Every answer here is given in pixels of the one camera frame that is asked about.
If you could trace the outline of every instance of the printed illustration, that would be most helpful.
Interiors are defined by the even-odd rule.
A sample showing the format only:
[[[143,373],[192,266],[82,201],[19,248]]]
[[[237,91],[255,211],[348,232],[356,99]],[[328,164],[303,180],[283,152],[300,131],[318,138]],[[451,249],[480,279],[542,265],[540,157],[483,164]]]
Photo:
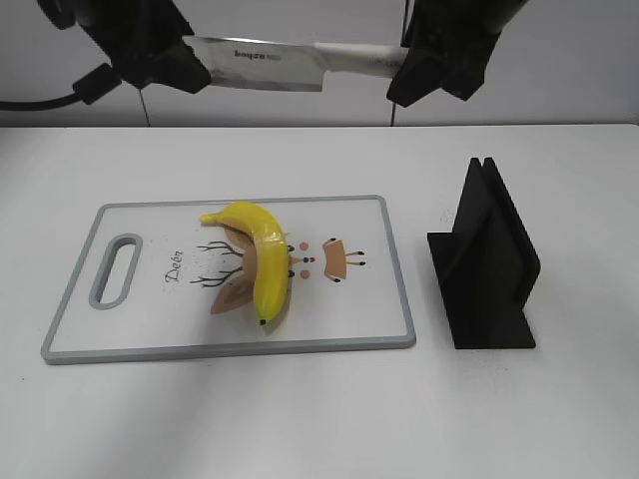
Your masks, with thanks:
[[[349,256],[363,255],[363,251],[346,252],[341,239],[331,238],[321,248],[326,256],[323,275],[334,282],[346,279],[349,264],[364,266],[366,261],[348,261]]]
[[[253,291],[258,272],[258,257],[256,248],[251,239],[237,230],[225,228],[225,233],[229,242],[211,241],[206,245],[199,245],[202,252],[219,253],[240,257],[241,265],[235,268],[220,270],[214,277],[198,276],[190,281],[191,284],[199,284],[201,287],[220,287],[220,292],[216,296],[211,314],[227,312],[253,301]],[[310,245],[303,241],[299,244],[301,251],[308,250]],[[331,238],[327,240],[322,249],[325,256],[325,266],[323,275],[333,282],[341,282],[347,278],[347,267],[349,265],[365,265],[365,261],[349,261],[351,256],[364,255],[359,250],[346,253],[341,239]],[[293,253],[296,248],[289,245],[289,252]],[[309,279],[312,276],[312,269],[317,262],[313,256],[297,257],[291,255],[291,270],[289,277],[296,276],[294,266],[303,264],[304,269],[300,271],[301,279]]]

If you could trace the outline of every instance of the printed antler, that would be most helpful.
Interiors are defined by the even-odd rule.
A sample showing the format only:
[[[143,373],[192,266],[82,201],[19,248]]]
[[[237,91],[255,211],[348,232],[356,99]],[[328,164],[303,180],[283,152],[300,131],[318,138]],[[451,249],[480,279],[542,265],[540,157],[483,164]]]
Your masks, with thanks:
[[[198,249],[201,251],[210,251],[212,249],[226,249],[227,252],[223,252],[222,255],[234,254],[237,257],[244,256],[242,253],[235,251],[233,247],[225,241],[211,241],[206,246],[198,246]]]
[[[216,287],[219,286],[221,284],[224,284],[224,282],[229,279],[232,275],[234,275],[236,272],[239,272],[242,270],[242,267],[238,267],[232,271],[219,271],[221,274],[223,274],[224,276],[222,277],[203,277],[203,276],[198,276],[199,279],[195,279],[193,281],[189,281],[190,284],[201,284],[202,287]],[[213,284],[205,284],[207,282],[213,281]]]

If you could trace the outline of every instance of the knife blade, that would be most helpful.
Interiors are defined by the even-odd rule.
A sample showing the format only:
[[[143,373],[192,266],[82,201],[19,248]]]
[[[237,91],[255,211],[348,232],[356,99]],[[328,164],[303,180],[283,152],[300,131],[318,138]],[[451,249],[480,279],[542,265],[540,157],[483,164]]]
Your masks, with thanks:
[[[185,37],[211,73],[211,85],[320,92],[325,72],[392,78],[408,49],[384,45],[289,45],[238,38]]]

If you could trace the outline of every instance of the white wall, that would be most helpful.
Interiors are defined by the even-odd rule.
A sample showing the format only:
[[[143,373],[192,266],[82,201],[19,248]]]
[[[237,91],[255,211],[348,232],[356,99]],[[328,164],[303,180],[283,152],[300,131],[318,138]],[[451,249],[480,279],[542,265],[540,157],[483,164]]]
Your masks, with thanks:
[[[403,0],[176,0],[197,33],[272,41],[396,45]],[[486,84],[467,103],[444,93],[397,125],[639,122],[639,0],[530,0],[499,41]],[[0,100],[46,100],[106,57],[79,29],[56,30],[36,0],[0,2]],[[198,96],[144,91],[154,126],[388,125],[388,81],[327,74],[324,92],[209,88]],[[0,112],[0,126],[142,126],[138,92],[123,86],[92,107]]]
[[[107,60],[78,27],[60,31],[36,0],[0,1],[0,101],[51,100]],[[138,91],[122,86],[88,107],[0,112],[0,126],[145,126]]]
[[[404,0],[176,0],[198,35],[275,42],[398,45]],[[345,126],[390,124],[388,80],[326,74],[324,91],[210,87],[197,96],[144,91],[151,125]]]
[[[639,0],[530,0],[468,102],[443,92],[396,125],[639,122]]]

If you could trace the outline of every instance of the white cutting board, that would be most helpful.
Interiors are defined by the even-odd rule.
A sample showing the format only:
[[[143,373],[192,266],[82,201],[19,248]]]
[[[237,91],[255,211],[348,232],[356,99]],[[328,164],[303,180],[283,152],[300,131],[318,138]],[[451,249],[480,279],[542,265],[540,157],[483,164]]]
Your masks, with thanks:
[[[225,287],[230,295],[251,294],[246,288],[233,291],[234,282],[237,286],[243,280],[242,270],[231,275],[220,272],[243,266],[243,248],[230,241],[224,228],[202,227],[199,222],[201,214],[217,212],[228,203],[102,207],[43,345],[47,362],[372,349],[414,343],[390,223],[380,197],[256,201],[278,218],[288,233],[288,244],[295,248],[291,256],[302,260],[291,267],[295,276],[290,280],[289,308],[277,324],[268,327],[259,325],[252,302],[212,314]],[[108,244],[121,235],[141,239],[129,292],[114,307],[95,307],[89,300],[92,286]],[[346,253],[364,253],[342,259],[365,264],[348,264],[340,282],[324,275],[327,253],[322,245],[330,239],[342,241]],[[205,250],[211,245],[220,247]],[[113,275],[122,276],[115,270]],[[195,282],[202,277],[212,280]],[[121,287],[114,284],[119,291]]]

